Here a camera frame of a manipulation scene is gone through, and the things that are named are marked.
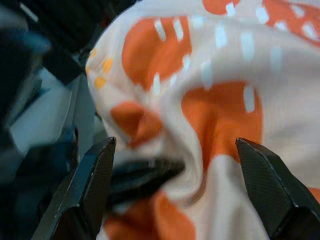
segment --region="cloth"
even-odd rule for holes
[[[108,217],[108,239],[268,239],[246,194],[238,137],[277,153],[319,199],[319,6],[143,0],[105,30],[86,72],[116,151],[186,165]]]

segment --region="fabric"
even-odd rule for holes
[[[319,47],[310,1],[143,0],[120,15],[86,65],[97,111],[125,161],[166,156],[186,169],[107,218],[107,237],[268,239],[238,137],[277,153],[319,200]]]

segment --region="crumpled cloth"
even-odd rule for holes
[[[100,237],[268,239],[246,194],[238,137],[277,153],[320,200],[319,7],[143,0],[105,30],[86,72],[121,161],[163,156],[186,169],[108,217]]]

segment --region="orange pattern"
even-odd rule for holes
[[[320,189],[309,188],[309,191],[312,193],[314,198],[320,203]]]
[[[236,139],[246,138],[256,143],[262,138],[262,107],[255,91],[255,110],[246,112],[244,87],[246,82],[228,82],[190,90],[182,99],[182,111],[195,130],[202,149],[204,170],[219,154],[232,156],[239,162]]]
[[[227,13],[226,6],[233,3],[236,6],[240,0],[202,0],[205,10],[216,15],[224,15]]]
[[[131,137],[128,145],[133,148],[157,137],[162,129],[158,116],[135,102],[123,102],[110,113],[115,123]]]
[[[319,41],[307,38],[304,31],[303,25],[305,23],[312,23],[317,34],[320,34],[320,9],[301,3],[295,3],[294,5],[300,7],[304,11],[302,17],[296,16],[289,3],[284,0],[264,0],[264,7],[269,15],[269,21],[267,25],[274,26],[278,21],[285,21],[287,28],[290,32],[297,34],[299,37],[309,41],[317,47],[320,47]]]
[[[165,34],[162,40],[156,30],[160,19]],[[179,20],[183,39],[179,40],[174,29]],[[148,91],[155,74],[160,82],[183,67],[183,57],[192,52],[188,19],[180,17],[148,18],[138,22],[126,35],[122,51],[122,65],[134,84],[141,84]]]
[[[123,216],[108,218],[104,229],[112,240],[195,240],[193,223],[163,192],[139,200]]]

